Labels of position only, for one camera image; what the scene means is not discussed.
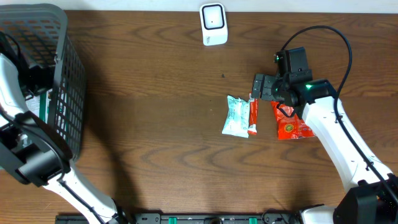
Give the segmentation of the thin red stick packet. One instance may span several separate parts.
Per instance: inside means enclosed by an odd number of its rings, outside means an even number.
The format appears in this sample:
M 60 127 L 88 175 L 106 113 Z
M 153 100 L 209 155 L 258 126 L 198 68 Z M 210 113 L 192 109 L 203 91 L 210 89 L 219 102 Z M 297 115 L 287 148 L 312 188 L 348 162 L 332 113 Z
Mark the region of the thin red stick packet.
M 257 134 L 257 113 L 258 113 L 258 99 L 252 97 L 252 93 L 249 94 L 249 104 L 250 104 L 250 115 L 249 115 L 249 127 L 248 134 Z

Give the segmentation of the pale mint wipes packet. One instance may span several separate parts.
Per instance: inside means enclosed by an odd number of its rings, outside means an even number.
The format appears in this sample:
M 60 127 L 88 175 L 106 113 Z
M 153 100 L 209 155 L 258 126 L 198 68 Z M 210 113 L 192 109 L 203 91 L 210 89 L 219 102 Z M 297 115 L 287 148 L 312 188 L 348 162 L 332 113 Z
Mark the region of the pale mint wipes packet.
M 241 98 L 227 96 L 228 114 L 222 130 L 223 134 L 248 138 L 250 103 Z

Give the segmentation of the orange-red snack bag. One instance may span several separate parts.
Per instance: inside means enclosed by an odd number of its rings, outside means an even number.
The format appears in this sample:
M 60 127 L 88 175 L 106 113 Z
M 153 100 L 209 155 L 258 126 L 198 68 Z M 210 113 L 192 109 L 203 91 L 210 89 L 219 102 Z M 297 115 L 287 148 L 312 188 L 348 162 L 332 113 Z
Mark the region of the orange-red snack bag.
M 291 115 L 294 109 L 289 106 L 272 101 L 272 109 L 274 112 L 275 120 L 277 122 L 277 137 L 278 140 L 300 139 L 315 137 L 313 131 L 304 123 L 302 119 L 295 114 L 293 117 L 286 117 L 280 109 L 284 110 L 287 115 Z

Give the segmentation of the green white packet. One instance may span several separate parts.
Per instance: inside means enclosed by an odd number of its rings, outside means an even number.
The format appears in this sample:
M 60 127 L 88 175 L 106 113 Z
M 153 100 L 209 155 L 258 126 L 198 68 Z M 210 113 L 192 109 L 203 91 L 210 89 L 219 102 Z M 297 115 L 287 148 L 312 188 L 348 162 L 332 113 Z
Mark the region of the green white packet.
M 52 99 L 52 90 L 48 90 L 46 93 L 41 94 L 40 96 L 34 96 L 32 99 L 27 100 L 27 107 L 30 109 L 36 116 L 38 116 L 42 121 L 49 123 L 49 114 L 50 114 L 50 102 Z M 57 111 L 60 112 L 60 115 L 56 115 L 56 125 L 59 128 L 62 128 L 64 131 L 67 131 L 67 123 L 62 118 L 62 115 L 66 115 L 66 107 L 61 103 L 57 106 Z

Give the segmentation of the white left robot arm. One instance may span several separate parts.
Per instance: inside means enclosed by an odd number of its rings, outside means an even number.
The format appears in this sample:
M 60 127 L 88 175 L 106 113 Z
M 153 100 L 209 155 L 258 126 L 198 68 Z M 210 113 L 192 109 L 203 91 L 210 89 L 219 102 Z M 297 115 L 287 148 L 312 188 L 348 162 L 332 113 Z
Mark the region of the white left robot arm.
M 1 33 L 1 167 L 22 184 L 61 196 L 89 223 L 129 223 L 114 199 L 75 167 L 65 140 L 26 101 L 53 86 L 54 69 L 30 67 L 17 41 Z

